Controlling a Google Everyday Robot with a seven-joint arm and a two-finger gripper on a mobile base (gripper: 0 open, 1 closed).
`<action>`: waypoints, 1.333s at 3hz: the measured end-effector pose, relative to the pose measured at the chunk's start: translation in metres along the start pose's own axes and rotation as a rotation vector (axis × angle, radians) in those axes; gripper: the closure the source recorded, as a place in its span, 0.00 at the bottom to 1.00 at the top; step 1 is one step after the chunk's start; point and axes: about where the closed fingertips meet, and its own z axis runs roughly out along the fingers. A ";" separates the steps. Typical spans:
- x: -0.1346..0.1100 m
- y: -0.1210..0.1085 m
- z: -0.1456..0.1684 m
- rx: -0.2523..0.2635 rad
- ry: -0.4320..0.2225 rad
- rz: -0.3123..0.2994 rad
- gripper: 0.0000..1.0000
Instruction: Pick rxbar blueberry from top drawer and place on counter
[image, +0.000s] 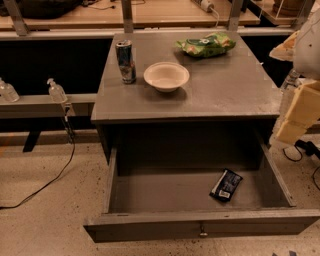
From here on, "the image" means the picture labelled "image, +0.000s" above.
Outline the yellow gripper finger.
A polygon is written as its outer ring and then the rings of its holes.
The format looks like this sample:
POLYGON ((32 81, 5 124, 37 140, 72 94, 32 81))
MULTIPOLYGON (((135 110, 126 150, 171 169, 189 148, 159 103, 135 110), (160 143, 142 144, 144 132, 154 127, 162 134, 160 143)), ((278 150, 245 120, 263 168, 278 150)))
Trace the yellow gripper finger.
POLYGON ((320 81, 304 83, 294 90, 294 96, 276 139, 295 144, 320 118, 320 81))
POLYGON ((291 34, 285 41, 283 41, 278 46, 274 47, 270 51, 269 56, 279 61, 292 62, 294 56, 295 43, 298 34, 299 31, 296 31, 293 34, 291 34))

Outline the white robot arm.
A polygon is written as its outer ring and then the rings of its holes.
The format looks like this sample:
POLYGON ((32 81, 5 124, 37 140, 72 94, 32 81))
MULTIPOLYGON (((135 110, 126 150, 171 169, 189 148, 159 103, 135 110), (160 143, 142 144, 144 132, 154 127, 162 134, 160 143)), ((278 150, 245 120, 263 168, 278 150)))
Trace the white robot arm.
POLYGON ((293 62, 270 143, 294 145, 320 119, 320 9, 269 56, 293 62))

